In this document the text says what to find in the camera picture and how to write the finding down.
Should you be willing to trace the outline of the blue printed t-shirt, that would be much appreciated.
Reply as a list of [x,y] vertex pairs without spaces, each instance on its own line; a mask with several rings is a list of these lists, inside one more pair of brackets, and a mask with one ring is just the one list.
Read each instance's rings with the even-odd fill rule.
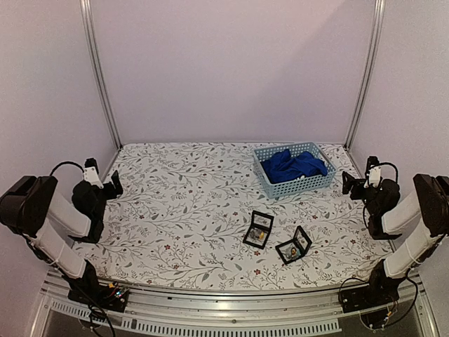
[[316,158],[308,151],[293,157],[290,150],[285,149],[262,161],[261,165],[272,184],[328,175],[328,169],[324,161]]

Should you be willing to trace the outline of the light blue plastic basket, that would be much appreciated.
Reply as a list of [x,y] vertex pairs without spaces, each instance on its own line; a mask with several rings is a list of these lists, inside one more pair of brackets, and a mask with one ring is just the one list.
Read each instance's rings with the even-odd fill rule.
[[[265,169],[262,167],[262,162],[271,159],[276,153],[284,150],[289,150],[291,157],[297,157],[305,152],[310,153],[313,158],[320,159],[323,162],[327,174],[322,175],[318,173],[317,175],[309,177],[298,177],[285,182],[273,183],[269,179]],[[256,150],[253,150],[253,159],[255,173],[260,179],[267,197],[270,199],[328,187],[336,174],[336,168],[328,156],[313,142],[281,144],[257,148]]]

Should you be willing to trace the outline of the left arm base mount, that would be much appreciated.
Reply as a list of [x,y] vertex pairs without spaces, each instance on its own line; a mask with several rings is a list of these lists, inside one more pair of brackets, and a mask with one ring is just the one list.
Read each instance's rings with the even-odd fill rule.
[[124,312],[128,303],[129,290],[114,284],[112,287],[99,285],[99,287],[86,286],[70,282],[68,299],[85,305],[98,304],[104,310]]

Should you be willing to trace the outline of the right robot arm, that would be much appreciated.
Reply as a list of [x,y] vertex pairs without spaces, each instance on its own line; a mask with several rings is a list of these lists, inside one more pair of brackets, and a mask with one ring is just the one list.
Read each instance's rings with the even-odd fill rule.
[[418,220],[403,243],[372,270],[363,300],[379,305],[397,290],[411,268],[422,264],[448,236],[448,177],[418,173],[415,189],[400,199],[400,187],[392,179],[383,179],[378,167],[364,179],[342,173],[342,193],[363,202],[364,220],[370,236],[376,240],[398,239],[409,224]]

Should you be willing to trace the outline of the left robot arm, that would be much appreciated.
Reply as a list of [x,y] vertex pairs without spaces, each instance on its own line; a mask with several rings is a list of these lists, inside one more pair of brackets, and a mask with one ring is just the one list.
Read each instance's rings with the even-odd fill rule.
[[76,241],[97,244],[104,230],[107,202],[123,194],[119,173],[101,183],[93,167],[86,168],[83,180],[67,200],[57,190],[55,176],[24,176],[1,196],[1,224],[25,238],[37,256],[60,269],[77,293],[90,305],[104,299],[95,268],[67,244],[54,223]]

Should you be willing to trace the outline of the black brooch box silver brooch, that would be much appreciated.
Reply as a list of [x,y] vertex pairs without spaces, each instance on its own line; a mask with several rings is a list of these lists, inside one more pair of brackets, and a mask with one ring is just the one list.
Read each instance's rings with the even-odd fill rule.
[[301,225],[297,226],[291,239],[275,246],[284,265],[290,265],[304,258],[312,245],[312,240]]

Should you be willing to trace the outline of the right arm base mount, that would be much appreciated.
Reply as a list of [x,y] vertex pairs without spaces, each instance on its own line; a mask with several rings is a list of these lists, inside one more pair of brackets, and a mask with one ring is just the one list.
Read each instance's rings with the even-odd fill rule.
[[360,312],[370,309],[360,316],[365,327],[377,330],[383,329],[389,323],[397,308],[399,294],[393,291],[372,290],[368,284],[356,288],[339,288],[338,300],[343,313]]

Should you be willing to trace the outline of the black brooch box yellow brooch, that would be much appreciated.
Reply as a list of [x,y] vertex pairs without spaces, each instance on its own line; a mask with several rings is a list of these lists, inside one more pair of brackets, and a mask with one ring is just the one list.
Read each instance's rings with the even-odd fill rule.
[[257,249],[264,249],[271,234],[274,217],[259,211],[253,211],[251,222],[243,243]]

